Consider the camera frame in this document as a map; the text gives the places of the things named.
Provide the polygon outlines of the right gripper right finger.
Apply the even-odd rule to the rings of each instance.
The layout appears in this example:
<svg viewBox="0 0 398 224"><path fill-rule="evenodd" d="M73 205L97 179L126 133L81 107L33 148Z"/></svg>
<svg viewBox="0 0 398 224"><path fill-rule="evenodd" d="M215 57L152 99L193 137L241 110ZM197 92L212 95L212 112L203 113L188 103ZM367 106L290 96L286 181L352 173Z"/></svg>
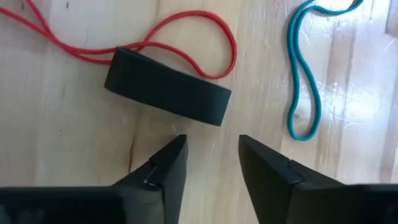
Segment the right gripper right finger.
<svg viewBox="0 0 398 224"><path fill-rule="evenodd" d="M260 224L349 224L342 183L248 135L239 137L244 181Z"/></svg>

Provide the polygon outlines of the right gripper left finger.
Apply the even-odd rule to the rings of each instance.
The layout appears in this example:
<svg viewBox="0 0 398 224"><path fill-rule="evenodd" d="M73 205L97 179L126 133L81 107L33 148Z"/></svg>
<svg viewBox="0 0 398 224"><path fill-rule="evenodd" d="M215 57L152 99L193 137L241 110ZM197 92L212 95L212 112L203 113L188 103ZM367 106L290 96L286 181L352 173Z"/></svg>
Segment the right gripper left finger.
<svg viewBox="0 0 398 224"><path fill-rule="evenodd" d="M187 136L181 134L117 181L126 224L178 224L187 176Z"/></svg>

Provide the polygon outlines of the wide black rubber band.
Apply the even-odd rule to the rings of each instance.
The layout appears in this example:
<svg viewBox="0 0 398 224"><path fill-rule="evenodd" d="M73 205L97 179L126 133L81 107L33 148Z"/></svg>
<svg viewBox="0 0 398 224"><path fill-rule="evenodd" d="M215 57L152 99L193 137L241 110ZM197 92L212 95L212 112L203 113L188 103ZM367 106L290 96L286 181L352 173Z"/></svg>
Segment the wide black rubber band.
<svg viewBox="0 0 398 224"><path fill-rule="evenodd" d="M231 91L132 50L117 48L104 87L120 96L221 126Z"/></svg>

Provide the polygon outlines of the blue rubber band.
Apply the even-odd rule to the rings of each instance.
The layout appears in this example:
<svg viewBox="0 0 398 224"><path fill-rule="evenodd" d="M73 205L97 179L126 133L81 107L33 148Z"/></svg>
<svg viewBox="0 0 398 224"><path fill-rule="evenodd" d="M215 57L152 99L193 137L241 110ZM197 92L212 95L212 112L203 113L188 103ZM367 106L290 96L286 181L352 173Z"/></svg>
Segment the blue rubber band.
<svg viewBox="0 0 398 224"><path fill-rule="evenodd" d="M347 9L332 11L330 9L321 7L319 5L313 5L312 2L314 2L314 0L308 0L296 10L296 12L294 13L289 22L289 26L287 29L287 53L289 56L290 67L292 71L293 95L292 95L292 102L290 104L289 112L287 114L287 129L289 131L290 136L297 141L308 141L312 137L314 137L314 135L318 131L318 127L320 125L322 117L322 103L316 85L316 81L299 47L299 32L302 21L305 15L310 11L316 11L326 16L339 16L342 14L346 14L358 8L363 3L363 1L364 0L354 0L353 3L351 3L351 5ZM300 96L299 67L302 67L303 72L309 82L310 89L313 93L313 101L315 104L315 116L313 119L313 124L308 134L304 137L296 135L294 130L294 114L298 107L299 96Z"/></svg>

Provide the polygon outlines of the red rubber band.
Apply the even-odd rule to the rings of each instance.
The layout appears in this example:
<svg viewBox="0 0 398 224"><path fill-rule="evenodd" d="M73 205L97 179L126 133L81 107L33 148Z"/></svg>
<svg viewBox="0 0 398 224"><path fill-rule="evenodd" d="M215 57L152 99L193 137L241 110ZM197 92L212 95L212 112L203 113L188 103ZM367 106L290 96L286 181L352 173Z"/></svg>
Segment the red rubber band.
<svg viewBox="0 0 398 224"><path fill-rule="evenodd" d="M61 48L63 51L66 53L70 54L71 56L78 58L82 61L86 61L89 63L97 64L97 65L110 65L111 61L110 60L101 60L101 59L94 59L94 58L89 58L89 55L104 55L104 54L115 54L116 53L116 47L112 48L105 48L105 49L86 49L86 48L79 48L79 47L74 47L72 45L68 45L64 42L62 42L58 37L52 32L49 24L47 21L44 19L42 13L40 12L39 8L35 5L32 0L25 0L26 3L29 5L29 7L32 9L33 13L36 15L37 19L39 20L41 26L37 26L36 24L32 23L31 21L27 20L26 18L13 13L12 11L0 7L0 14L9 17L11 19L14 19L17 22L20 22L21 24L24 24L25 26L29 27L30 29L38 32L42 36L44 36L46 39L48 39L50 42L55 44L57 47ZM166 26L167 24L170 24L173 21L176 21L178 19L182 19L184 17L204 17L207 18L214 23L218 24L218 26L221 28L221 30L224 32L228 42L229 46L231 49L231 61L225 70L220 75L210 75L206 72L204 72L200 66L197 64L197 62L191 58L188 54L186 54L184 51L175 48L171 45L163 44L161 42L154 42L151 41L151 38L156 34L156 32L160 31L161 28ZM220 78L227 77L234 69L238 57L238 50L237 50L237 43L236 39L227 25L227 23L217 14L209 11L203 11L203 10L192 10L192 11L183 11L183 12L178 12L176 14L172 14L169 17L166 17L164 20L160 21L156 26L152 28L152 30L149 31L149 33L145 36L144 40L140 42L133 42L127 45L123 46L126 49L136 49L138 52L141 51L145 47L157 47L160 49L168 50L170 52L173 52L184 60L186 60L192 67L193 69L197 72L197 74L203 78L211 79L211 80L217 80Z"/></svg>

